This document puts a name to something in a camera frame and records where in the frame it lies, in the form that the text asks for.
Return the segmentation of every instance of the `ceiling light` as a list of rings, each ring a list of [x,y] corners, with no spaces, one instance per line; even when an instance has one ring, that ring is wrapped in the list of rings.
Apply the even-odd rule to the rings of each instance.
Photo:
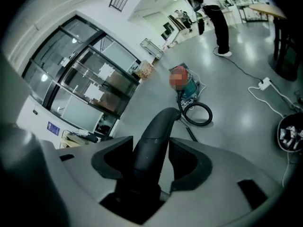
[[[43,76],[41,77],[41,81],[46,81],[48,79],[48,76],[43,74]]]

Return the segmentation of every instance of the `white sneaker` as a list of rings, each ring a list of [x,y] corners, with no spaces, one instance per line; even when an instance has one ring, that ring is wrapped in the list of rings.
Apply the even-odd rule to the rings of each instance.
[[[230,57],[230,56],[232,56],[232,52],[228,51],[228,52],[225,53],[225,54],[219,54],[219,53],[218,53],[218,55],[219,55],[219,56],[223,56],[223,57]]]

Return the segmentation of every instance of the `vacuum hose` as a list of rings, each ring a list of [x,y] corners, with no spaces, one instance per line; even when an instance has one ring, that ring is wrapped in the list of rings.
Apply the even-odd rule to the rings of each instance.
[[[179,106],[179,110],[180,110],[180,112],[183,114],[183,116],[185,117],[185,119],[189,122],[189,123],[191,123],[191,124],[193,124],[193,125],[195,125],[195,126],[206,126],[206,125],[208,125],[212,120],[213,120],[213,112],[211,111],[211,109],[207,106],[207,105],[205,105],[205,104],[203,104],[203,103],[199,103],[199,102],[193,102],[192,104],[189,104],[184,110],[183,110],[183,108],[182,108],[182,106],[181,106],[181,97],[182,97],[182,94],[183,94],[183,91],[178,91],[178,106]],[[206,120],[205,122],[202,122],[202,123],[198,123],[198,122],[195,122],[195,121],[193,121],[193,120],[191,120],[190,118],[188,118],[187,117],[187,112],[188,112],[188,110],[191,108],[191,107],[193,107],[193,106],[200,106],[200,107],[203,107],[207,112],[208,112],[208,120]]]

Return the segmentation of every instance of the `power strip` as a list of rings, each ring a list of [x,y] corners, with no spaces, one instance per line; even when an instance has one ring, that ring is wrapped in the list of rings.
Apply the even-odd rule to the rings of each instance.
[[[258,85],[259,85],[259,88],[261,89],[261,91],[264,91],[266,88],[268,88],[270,86],[270,84],[271,84],[270,79],[265,78],[263,80],[263,82],[260,82]]]

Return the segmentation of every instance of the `gray floor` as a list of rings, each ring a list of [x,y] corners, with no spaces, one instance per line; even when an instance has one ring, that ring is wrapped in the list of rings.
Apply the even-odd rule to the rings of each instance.
[[[230,27],[230,47],[233,53],[230,59],[256,77],[269,77],[283,94],[295,100],[294,91],[303,88],[302,67],[296,82],[279,77],[267,62],[274,50],[273,40],[272,24],[241,24],[238,25],[238,30]],[[214,47],[214,31],[207,31],[168,50],[151,76],[138,87],[114,137],[133,135],[136,145],[158,112],[166,107],[178,107],[176,92],[169,86],[168,69],[184,62],[207,85],[199,101],[207,104],[214,115],[213,122],[207,127],[192,127],[198,140],[240,154],[280,183],[287,159],[286,153],[274,142],[274,131],[281,117],[248,92],[248,87],[257,87],[258,81],[244,75],[229,61],[213,55]],[[256,90],[254,93],[282,114],[292,113],[273,88],[269,87],[263,92]],[[191,113],[193,118],[203,118],[205,115],[196,109]],[[190,139],[184,125],[179,122],[175,123],[171,135]],[[163,190],[169,189],[172,178],[172,166],[166,160],[160,179]]]

